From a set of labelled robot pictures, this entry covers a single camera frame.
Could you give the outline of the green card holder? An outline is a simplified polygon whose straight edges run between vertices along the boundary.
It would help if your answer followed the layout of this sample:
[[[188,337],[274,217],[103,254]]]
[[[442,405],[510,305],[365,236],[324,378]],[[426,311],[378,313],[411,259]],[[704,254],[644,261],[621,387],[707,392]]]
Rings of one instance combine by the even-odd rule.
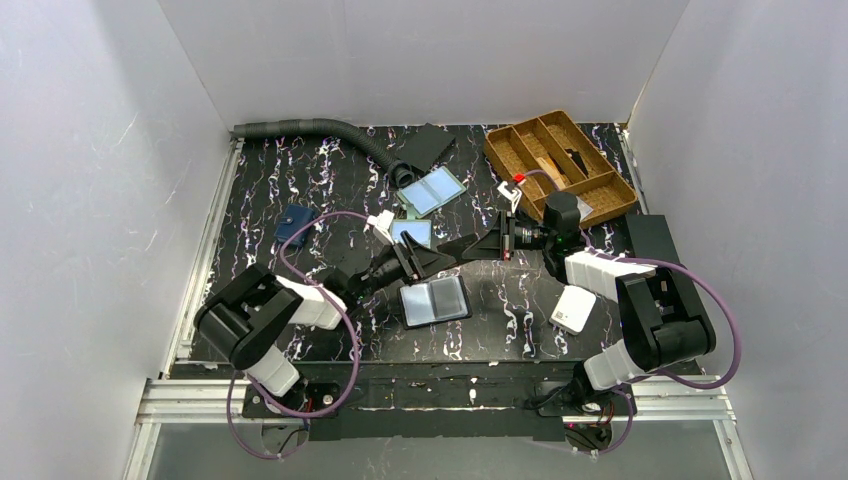
[[[403,242],[406,233],[417,243],[430,247],[432,241],[432,223],[424,219],[395,219],[390,228],[392,239],[397,243]]]
[[[467,187],[450,170],[441,166],[401,188],[397,196],[409,214],[422,218],[450,203],[466,190]]]

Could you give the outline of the black card holder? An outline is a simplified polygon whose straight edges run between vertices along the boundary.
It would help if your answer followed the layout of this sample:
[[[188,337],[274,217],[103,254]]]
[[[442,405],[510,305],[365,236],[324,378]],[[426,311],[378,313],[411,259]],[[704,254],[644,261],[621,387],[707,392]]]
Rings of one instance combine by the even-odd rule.
[[[461,276],[400,287],[398,298],[406,328],[463,320],[473,314]]]

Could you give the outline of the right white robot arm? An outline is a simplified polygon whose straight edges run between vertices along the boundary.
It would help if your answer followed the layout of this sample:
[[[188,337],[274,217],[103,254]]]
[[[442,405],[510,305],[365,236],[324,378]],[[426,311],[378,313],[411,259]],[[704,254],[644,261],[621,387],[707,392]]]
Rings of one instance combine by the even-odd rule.
[[[695,291],[677,284],[679,266],[613,259],[589,249],[580,229],[587,210],[577,196],[557,191],[547,196],[538,225],[522,225],[502,211],[483,236],[464,238],[459,258],[508,260],[517,250],[537,250],[552,277],[618,306],[622,338],[575,368],[569,384],[572,398],[609,391],[712,352],[714,328]]]

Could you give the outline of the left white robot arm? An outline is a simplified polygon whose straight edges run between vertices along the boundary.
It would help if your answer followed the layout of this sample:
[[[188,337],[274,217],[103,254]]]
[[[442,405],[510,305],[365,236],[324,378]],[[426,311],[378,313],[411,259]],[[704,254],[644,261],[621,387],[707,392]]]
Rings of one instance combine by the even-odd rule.
[[[316,286],[290,281],[254,264],[200,307],[194,326],[232,367],[281,398],[300,380],[298,370],[276,345],[287,325],[333,330],[344,313],[358,310],[391,284],[413,285],[460,265],[463,251],[477,240],[469,234],[429,248],[404,233],[367,268],[335,267]]]

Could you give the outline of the black card in tray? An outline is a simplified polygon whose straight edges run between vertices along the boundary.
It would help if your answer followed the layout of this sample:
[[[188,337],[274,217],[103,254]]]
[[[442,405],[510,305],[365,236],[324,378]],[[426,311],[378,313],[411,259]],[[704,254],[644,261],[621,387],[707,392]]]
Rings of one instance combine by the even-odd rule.
[[[579,170],[583,173],[586,178],[590,177],[588,168],[580,154],[579,151],[573,149],[567,149],[566,153],[569,155],[571,160],[575,163],[575,165],[579,168]]]

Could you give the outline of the white box with code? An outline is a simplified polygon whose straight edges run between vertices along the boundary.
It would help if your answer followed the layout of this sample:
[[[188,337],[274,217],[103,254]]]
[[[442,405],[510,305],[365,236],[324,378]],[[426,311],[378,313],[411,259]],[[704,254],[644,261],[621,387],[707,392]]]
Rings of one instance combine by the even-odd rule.
[[[579,335],[585,328],[597,297],[592,292],[574,285],[565,285],[549,322],[571,335]]]

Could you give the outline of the wooden piece in tray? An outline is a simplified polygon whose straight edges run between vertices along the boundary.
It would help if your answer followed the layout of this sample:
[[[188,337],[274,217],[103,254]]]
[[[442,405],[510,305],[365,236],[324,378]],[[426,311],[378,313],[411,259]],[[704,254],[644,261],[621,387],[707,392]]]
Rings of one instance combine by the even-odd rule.
[[[558,168],[556,162],[548,155],[536,158],[539,167],[551,177],[552,183],[558,190],[564,190],[568,186],[567,177]]]

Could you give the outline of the wicker divided tray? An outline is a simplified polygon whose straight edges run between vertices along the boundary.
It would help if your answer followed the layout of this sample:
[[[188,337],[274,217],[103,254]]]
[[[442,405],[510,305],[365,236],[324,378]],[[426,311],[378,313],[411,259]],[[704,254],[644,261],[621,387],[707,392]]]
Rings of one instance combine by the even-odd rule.
[[[571,160],[567,149],[580,152],[589,178]],[[637,203],[635,190],[563,110],[490,131],[485,137],[484,153],[500,179],[526,175],[519,206],[535,220],[543,216],[547,195],[557,189],[537,164],[539,156],[550,156],[567,177],[564,191],[591,208],[581,221],[583,229],[625,215]]]

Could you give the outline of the black box right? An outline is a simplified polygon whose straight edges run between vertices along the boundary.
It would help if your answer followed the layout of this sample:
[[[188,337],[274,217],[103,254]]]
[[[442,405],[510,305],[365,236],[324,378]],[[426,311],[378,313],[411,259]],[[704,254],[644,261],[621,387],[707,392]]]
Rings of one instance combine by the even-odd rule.
[[[624,220],[632,258],[682,265],[664,215],[628,214]]]

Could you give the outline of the blue snap wallet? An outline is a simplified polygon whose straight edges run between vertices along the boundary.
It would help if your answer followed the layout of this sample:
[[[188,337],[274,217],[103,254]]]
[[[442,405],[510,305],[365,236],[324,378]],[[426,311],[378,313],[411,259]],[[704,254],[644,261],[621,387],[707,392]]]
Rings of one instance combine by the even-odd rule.
[[[301,248],[311,230],[306,228],[306,225],[316,217],[317,213],[312,208],[294,204],[286,205],[274,234],[277,243],[282,245],[288,242],[290,248]]]

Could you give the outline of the black square pad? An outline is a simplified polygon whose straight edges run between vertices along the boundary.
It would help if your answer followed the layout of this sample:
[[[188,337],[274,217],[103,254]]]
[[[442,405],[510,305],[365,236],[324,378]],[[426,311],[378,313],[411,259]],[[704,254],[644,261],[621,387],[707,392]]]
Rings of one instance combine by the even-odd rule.
[[[444,128],[432,124],[421,126],[398,150],[397,158],[413,172],[424,175],[456,141]]]

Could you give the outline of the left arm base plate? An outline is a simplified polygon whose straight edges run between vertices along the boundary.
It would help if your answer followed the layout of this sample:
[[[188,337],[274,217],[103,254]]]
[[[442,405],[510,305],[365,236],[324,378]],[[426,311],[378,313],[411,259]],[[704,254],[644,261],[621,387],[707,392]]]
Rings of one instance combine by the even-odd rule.
[[[337,383],[299,383],[282,397],[275,397],[286,408],[299,412],[317,412],[331,406],[342,393]],[[242,416],[254,419],[284,418],[287,414],[267,402],[253,387],[246,389]]]

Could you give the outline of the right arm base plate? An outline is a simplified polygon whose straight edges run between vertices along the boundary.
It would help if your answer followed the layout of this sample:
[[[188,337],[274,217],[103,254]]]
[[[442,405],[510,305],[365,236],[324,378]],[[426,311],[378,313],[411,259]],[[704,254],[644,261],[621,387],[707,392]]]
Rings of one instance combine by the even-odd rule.
[[[582,416],[600,422],[615,416],[636,413],[631,391],[615,388],[596,392],[582,390],[568,381],[541,381],[532,387],[525,408],[543,417]]]

